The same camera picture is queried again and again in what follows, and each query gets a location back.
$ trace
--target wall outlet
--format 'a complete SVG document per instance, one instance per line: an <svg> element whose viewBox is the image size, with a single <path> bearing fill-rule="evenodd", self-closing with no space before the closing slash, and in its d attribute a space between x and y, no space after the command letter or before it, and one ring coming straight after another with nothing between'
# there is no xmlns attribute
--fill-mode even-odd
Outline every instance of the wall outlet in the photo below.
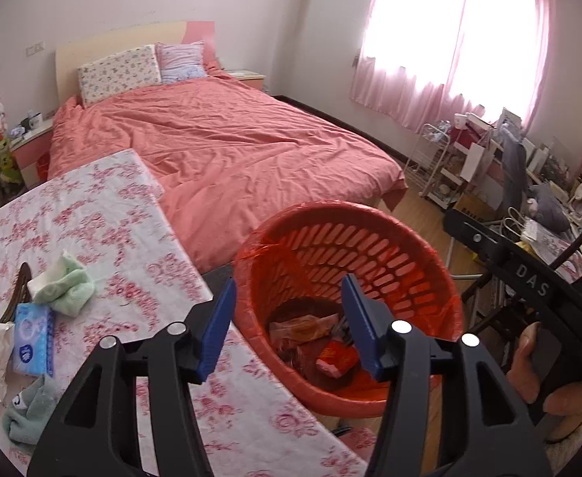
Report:
<svg viewBox="0 0 582 477"><path fill-rule="evenodd" d="M42 52L45 49L45 43L40 41L39 43L35 43L29 47L26 47L26 57L31 57L31 55L35 55L38 52Z"/></svg>

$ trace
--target nightstand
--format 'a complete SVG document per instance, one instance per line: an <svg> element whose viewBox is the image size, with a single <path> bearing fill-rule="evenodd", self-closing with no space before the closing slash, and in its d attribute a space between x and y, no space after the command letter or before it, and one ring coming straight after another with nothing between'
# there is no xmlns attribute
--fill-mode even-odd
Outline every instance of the nightstand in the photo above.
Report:
<svg viewBox="0 0 582 477"><path fill-rule="evenodd" d="M264 90L264 79L266 78L264 75L249 70L228 70L227 73L249 87L254 87L260 91Z"/></svg>
<svg viewBox="0 0 582 477"><path fill-rule="evenodd" d="M21 176L29 190L45 181L47 166L50 163L51 141L52 119L45 120L41 127L29 131L10 144L10 152L15 156Z"/></svg>

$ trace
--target human hand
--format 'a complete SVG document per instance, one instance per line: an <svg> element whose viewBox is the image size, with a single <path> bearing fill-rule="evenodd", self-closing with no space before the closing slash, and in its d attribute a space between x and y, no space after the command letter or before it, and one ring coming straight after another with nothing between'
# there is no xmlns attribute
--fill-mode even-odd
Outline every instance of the human hand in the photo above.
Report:
<svg viewBox="0 0 582 477"><path fill-rule="evenodd" d="M540 391L540 380L532 366L530 356L536 348L540 323L533 323L520 335L507 380L526 403L534 403ZM582 422L582 382L572 382L555 390L544 401L543 411L564 417L560 425L547 437L548 441L566 438Z"/></svg>

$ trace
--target pink curtain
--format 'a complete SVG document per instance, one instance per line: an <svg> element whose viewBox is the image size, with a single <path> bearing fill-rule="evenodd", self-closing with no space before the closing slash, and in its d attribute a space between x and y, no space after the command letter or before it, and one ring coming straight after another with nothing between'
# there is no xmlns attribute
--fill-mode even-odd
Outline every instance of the pink curtain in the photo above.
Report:
<svg viewBox="0 0 582 477"><path fill-rule="evenodd" d="M503 106L527 127L552 1L373 0L350 97L412 130L458 112L495 120Z"/></svg>

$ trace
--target silver screw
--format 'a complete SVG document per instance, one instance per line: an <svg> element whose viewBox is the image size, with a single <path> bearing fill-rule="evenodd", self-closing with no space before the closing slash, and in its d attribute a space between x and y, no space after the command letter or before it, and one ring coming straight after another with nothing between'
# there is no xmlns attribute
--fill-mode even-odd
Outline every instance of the silver screw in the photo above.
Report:
<svg viewBox="0 0 582 477"><path fill-rule="evenodd" d="M172 323L168 326L168 334L170 335L180 335L187 331L187 325L185 323Z"/></svg>
<svg viewBox="0 0 582 477"><path fill-rule="evenodd" d="M393 321L393 330L397 333L409 333L412 331L412 325L407 321Z"/></svg>
<svg viewBox="0 0 582 477"><path fill-rule="evenodd" d="M481 343L480 339L473 333L464 333L460 340L463 341L465 346L469 346L471 348L475 348Z"/></svg>
<svg viewBox="0 0 582 477"><path fill-rule="evenodd" d="M117 338L112 335L108 335L99 341L99 346L104 350L114 348L117 345Z"/></svg>

